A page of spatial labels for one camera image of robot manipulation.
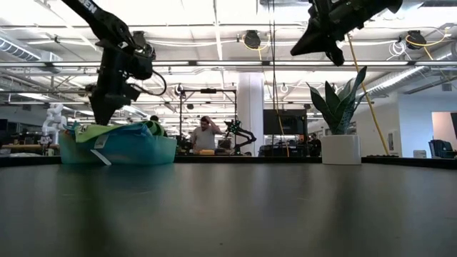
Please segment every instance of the dark table surface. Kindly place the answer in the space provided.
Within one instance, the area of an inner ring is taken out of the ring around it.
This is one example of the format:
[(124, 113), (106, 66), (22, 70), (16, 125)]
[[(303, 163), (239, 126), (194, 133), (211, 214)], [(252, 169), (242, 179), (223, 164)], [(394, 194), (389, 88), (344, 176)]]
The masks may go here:
[(457, 256), (457, 173), (376, 164), (0, 168), (0, 256)]

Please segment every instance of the white robot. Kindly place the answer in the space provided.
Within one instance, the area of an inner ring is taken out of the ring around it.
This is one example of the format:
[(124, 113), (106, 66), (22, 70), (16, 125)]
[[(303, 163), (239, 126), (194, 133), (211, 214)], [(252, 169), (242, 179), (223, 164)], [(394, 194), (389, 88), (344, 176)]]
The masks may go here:
[(51, 104), (51, 108), (48, 109), (46, 120), (41, 127), (43, 134), (40, 144), (42, 146), (59, 143), (59, 131), (65, 129), (64, 126), (66, 126), (66, 118), (61, 115), (63, 109), (63, 104)]

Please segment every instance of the snake plant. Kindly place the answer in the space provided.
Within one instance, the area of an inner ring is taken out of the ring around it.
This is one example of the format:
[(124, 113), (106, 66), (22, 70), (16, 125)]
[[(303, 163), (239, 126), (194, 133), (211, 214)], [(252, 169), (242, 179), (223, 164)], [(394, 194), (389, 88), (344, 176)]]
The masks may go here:
[(326, 81), (325, 99), (322, 98), (317, 89), (308, 85), (311, 90), (311, 100), (313, 101), (314, 106), (322, 113), (322, 116), (333, 135), (346, 134), (352, 116), (362, 101), (362, 98), (365, 96), (361, 96), (356, 102), (357, 88), (365, 79), (365, 75), (366, 67), (361, 69), (357, 74), (352, 89), (351, 79), (338, 94), (336, 94), (334, 88)]

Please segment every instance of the white planter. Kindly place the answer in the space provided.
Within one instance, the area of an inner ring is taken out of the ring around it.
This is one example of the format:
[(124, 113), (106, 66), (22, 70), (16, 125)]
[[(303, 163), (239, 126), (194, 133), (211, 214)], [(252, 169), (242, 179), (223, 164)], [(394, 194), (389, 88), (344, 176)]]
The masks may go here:
[(357, 135), (324, 136), (322, 143), (322, 163), (337, 165), (360, 165), (360, 137)]

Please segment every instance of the teal plastic bin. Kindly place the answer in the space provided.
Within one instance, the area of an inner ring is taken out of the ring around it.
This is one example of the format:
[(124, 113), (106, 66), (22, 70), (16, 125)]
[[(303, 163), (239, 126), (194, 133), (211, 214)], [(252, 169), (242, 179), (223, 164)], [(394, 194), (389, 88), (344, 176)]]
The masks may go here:
[[(112, 131), (103, 148), (96, 149), (112, 164), (160, 165), (174, 162), (176, 139), (152, 136), (149, 133), (127, 134)], [(60, 133), (61, 160), (64, 164), (101, 163), (91, 152), (98, 137), (84, 143), (76, 143), (71, 132)]]

